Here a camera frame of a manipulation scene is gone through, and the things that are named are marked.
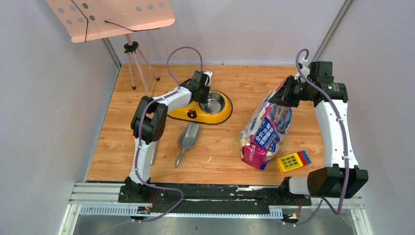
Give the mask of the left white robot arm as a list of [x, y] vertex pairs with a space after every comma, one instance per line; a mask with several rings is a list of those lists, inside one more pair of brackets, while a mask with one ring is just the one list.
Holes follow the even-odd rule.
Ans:
[[168, 113], [193, 101], [207, 103], [212, 77], [211, 71], [195, 71], [172, 91], [154, 98], [141, 98], [131, 121], [135, 138], [133, 166], [120, 188], [119, 202], [141, 203], [149, 198], [151, 159], [164, 133]]

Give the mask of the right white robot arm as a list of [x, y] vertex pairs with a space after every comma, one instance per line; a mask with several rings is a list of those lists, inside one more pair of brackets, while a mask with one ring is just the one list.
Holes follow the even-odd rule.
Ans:
[[369, 179], [368, 171], [359, 168], [350, 142], [345, 84], [335, 83], [332, 62], [297, 63], [299, 72], [288, 76], [282, 87], [270, 98], [283, 107], [298, 107], [300, 101], [313, 102], [324, 147], [323, 167], [306, 177], [286, 177], [279, 191], [285, 204], [299, 195], [330, 198], [352, 198]]

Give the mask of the pink music stand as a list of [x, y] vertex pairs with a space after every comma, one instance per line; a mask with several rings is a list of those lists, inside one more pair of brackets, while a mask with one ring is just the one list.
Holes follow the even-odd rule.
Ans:
[[72, 42], [124, 36], [129, 69], [136, 65], [147, 96], [151, 96], [152, 80], [146, 78], [144, 61], [155, 80], [160, 77], [143, 54], [131, 33], [160, 29], [172, 25], [175, 15], [168, 0], [46, 0], [66, 28]]

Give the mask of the silver metal scoop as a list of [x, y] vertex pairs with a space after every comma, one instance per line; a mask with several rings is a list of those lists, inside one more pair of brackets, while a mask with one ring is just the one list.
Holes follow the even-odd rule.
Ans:
[[184, 153], [187, 149], [192, 148], [197, 140], [198, 133], [199, 133], [200, 126], [195, 123], [189, 123], [185, 130], [182, 132], [181, 136], [179, 137], [179, 146], [182, 148], [180, 154], [178, 155], [175, 163], [175, 168], [178, 168]]

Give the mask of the silver toy microphone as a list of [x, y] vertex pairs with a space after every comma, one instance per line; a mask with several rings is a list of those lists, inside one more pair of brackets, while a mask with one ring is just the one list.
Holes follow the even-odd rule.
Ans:
[[154, 142], [153, 153], [152, 153], [152, 157], [151, 157], [151, 161], [150, 161], [150, 165], [151, 166], [153, 166], [155, 164], [155, 160], [156, 160], [156, 157], [157, 157], [159, 143], [160, 143], [159, 141]]

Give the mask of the yellow toy block calculator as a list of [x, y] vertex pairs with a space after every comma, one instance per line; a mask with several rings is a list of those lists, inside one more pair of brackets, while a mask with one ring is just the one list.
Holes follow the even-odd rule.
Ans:
[[311, 160], [307, 153], [303, 150], [277, 158], [276, 164], [281, 173], [286, 173], [311, 164]]

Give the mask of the yellow double pet bowl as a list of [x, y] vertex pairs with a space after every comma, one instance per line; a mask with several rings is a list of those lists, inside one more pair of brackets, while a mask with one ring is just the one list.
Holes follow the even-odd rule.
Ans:
[[188, 89], [189, 81], [190, 79], [186, 80], [163, 95], [170, 118], [205, 125], [218, 125], [230, 118], [233, 106], [228, 96], [210, 90], [207, 103], [195, 102]]

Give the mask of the cat food bag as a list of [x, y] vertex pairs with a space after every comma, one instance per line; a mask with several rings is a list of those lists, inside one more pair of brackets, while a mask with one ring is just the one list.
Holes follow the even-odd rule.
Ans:
[[261, 171], [282, 148], [291, 125], [292, 108], [269, 102], [281, 88], [268, 93], [241, 130], [241, 160]]

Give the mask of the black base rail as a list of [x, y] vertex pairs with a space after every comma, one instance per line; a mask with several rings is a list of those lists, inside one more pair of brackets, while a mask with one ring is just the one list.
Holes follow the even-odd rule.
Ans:
[[165, 208], [166, 211], [183, 200], [177, 207], [185, 202], [208, 202], [213, 208], [228, 202], [249, 202], [250, 204], [264, 206], [310, 206], [311, 200], [304, 196], [288, 196], [282, 193], [277, 186], [249, 186], [249, 185], [218, 185], [218, 184], [175, 184], [155, 183], [150, 188], [150, 194], [145, 202], [156, 208]]

